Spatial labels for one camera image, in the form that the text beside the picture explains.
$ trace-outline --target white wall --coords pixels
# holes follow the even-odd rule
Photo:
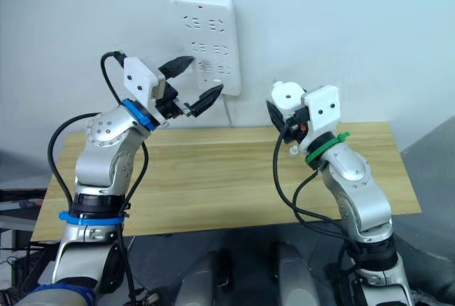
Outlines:
[[[156,64],[182,54],[168,1],[0,1],[0,187],[45,186],[53,130],[114,107],[99,68],[104,52]],[[453,115],[455,0],[233,1],[243,75],[241,96],[229,99],[235,125],[269,124],[273,79],[339,86],[343,121],[387,120],[400,149]],[[121,71],[109,71],[119,87]],[[188,100],[200,93],[191,72],[175,85]],[[227,120],[218,103],[173,124]]]

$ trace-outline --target blue band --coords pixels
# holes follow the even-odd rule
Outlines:
[[[41,290],[70,290],[72,292],[76,292],[78,295],[84,298],[87,306],[95,305],[95,292],[92,288],[82,287],[82,286],[74,286],[74,285],[67,285],[65,283],[56,283],[54,285],[42,285],[35,290],[32,290],[29,294],[40,292]]]
[[[155,130],[155,126],[153,125],[153,123],[151,123],[150,119],[144,114],[142,114],[141,111],[137,109],[136,106],[133,105],[130,100],[123,100],[122,104],[128,108],[128,110],[133,114],[133,116],[139,121],[141,125],[143,125],[151,132]]]
[[[76,226],[114,226],[123,223],[123,217],[116,218],[77,218],[71,216],[67,211],[60,212],[58,218]]]

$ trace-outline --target gray floor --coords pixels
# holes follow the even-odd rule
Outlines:
[[[455,301],[455,118],[402,153],[422,214],[394,217],[398,248],[409,282],[441,301]],[[340,241],[322,237],[299,225],[141,236],[133,243],[130,260],[136,286],[166,287],[165,305],[171,305],[181,278],[203,254],[220,248],[231,252],[235,289],[218,305],[277,305],[277,286],[270,278],[270,246],[274,241],[294,244],[309,262],[322,305],[334,305],[324,273],[336,260]],[[124,283],[99,305],[127,301]]]

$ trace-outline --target power strip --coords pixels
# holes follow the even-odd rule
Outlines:
[[[171,0],[177,34],[186,55],[196,58],[196,79],[201,90],[223,84],[222,94],[239,95],[237,29],[231,0]]]

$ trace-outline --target green cable tie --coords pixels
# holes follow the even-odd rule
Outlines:
[[[338,144],[340,142],[345,142],[346,138],[350,136],[349,132],[344,132],[341,134],[338,134],[338,136],[332,140],[327,141],[325,144],[320,146],[316,151],[311,153],[309,156],[305,158],[305,162],[310,165],[310,163],[315,160],[320,154],[323,154],[327,149],[332,147],[335,144]]]

